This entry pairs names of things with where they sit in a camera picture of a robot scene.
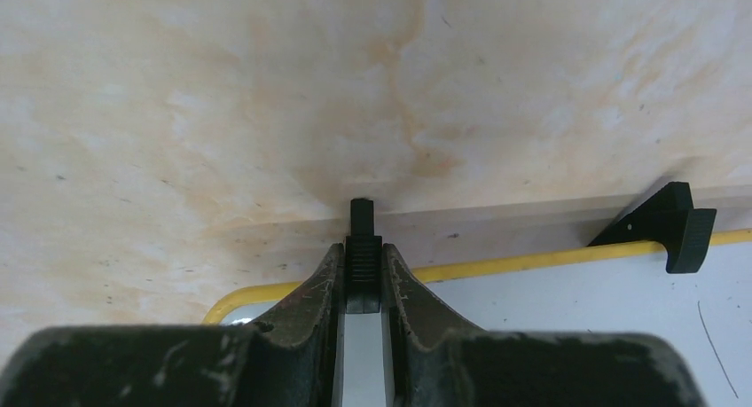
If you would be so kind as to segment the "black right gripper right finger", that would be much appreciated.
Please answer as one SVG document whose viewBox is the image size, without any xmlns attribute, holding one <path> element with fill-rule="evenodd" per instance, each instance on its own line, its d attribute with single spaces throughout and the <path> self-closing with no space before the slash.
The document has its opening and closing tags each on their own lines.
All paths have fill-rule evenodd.
<svg viewBox="0 0 752 407">
<path fill-rule="evenodd" d="M 389 406 L 702 406 L 685 360 L 640 333 L 488 331 L 382 248 Z"/>
</svg>

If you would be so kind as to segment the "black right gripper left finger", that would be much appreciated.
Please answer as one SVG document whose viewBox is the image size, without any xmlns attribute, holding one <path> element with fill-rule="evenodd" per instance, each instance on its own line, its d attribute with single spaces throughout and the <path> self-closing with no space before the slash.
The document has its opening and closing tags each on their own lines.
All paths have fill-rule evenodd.
<svg viewBox="0 0 752 407">
<path fill-rule="evenodd" d="M 245 325 L 59 326 L 1 374 L 4 406 L 338 406 L 344 247 Z"/>
</svg>

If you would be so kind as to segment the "yellow framed whiteboard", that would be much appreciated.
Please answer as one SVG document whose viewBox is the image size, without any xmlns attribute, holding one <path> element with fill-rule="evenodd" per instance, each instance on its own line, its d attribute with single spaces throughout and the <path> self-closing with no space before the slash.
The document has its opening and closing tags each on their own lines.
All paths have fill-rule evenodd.
<svg viewBox="0 0 752 407">
<path fill-rule="evenodd" d="M 466 211 L 434 249 L 431 215 L 415 216 L 404 252 L 453 308 L 503 331 L 651 333 L 689 363 L 712 406 L 751 403 L 751 201 L 697 200 L 717 210 L 700 270 L 670 275 L 662 247 L 589 247 L 606 210 L 576 222 L 492 222 Z"/>
</svg>

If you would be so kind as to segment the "red white marker pen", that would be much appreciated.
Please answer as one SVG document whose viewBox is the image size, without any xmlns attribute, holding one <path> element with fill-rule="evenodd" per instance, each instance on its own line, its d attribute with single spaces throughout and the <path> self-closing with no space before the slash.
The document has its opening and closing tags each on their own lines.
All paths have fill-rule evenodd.
<svg viewBox="0 0 752 407">
<path fill-rule="evenodd" d="M 382 237 L 376 234 L 374 202 L 349 203 L 344 239 L 341 320 L 344 406 L 395 406 L 390 302 L 385 283 Z"/>
</svg>

